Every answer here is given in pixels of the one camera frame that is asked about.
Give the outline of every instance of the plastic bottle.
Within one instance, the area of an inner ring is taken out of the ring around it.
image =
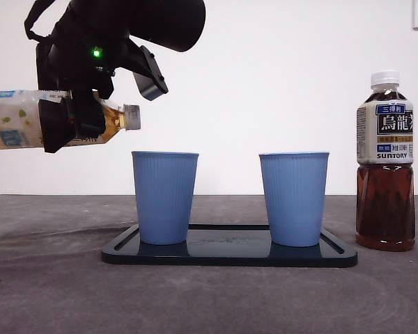
[[[357,110],[356,241],[381,251],[415,244],[413,105],[398,86],[397,71],[373,74]]]
[[[42,148],[42,129],[38,111],[39,100],[60,102],[68,92],[53,90],[0,91],[0,150],[10,148]],[[108,100],[100,100],[105,116],[105,132],[98,138],[73,139],[65,146],[102,144],[121,129],[141,128],[139,107],[119,107]]]

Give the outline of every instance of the black strap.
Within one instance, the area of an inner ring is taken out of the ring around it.
[[[56,0],[34,1],[33,7],[29,11],[28,17],[26,18],[25,23],[24,23],[26,36],[28,36],[30,40],[37,40],[39,43],[50,42],[49,36],[46,36],[46,37],[40,36],[34,33],[34,31],[32,31],[31,28],[36,23],[38,18],[42,15],[42,13],[45,12],[45,10],[48,7],[50,7],[51,4],[55,1]]]

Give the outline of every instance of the green led light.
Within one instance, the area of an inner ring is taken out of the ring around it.
[[[100,58],[102,56],[102,49],[99,47],[95,47],[93,49],[93,57]]]

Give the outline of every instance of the cup rim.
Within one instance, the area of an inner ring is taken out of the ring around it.
[[[158,154],[158,155],[199,155],[199,153],[192,153],[192,152],[163,152],[163,151],[132,151],[132,154],[140,155],[140,154]]]
[[[330,155],[330,152],[320,151],[320,152],[276,152],[276,153],[260,153],[260,157],[278,157],[278,156],[300,156],[300,155]]]

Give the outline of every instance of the bottle neck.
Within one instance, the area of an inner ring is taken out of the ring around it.
[[[125,114],[124,113],[119,113],[119,127],[121,129],[125,129],[126,127],[126,122],[125,122]]]
[[[383,93],[383,92],[397,92],[399,85],[397,83],[382,83],[380,85],[374,85],[371,87],[374,93]]]

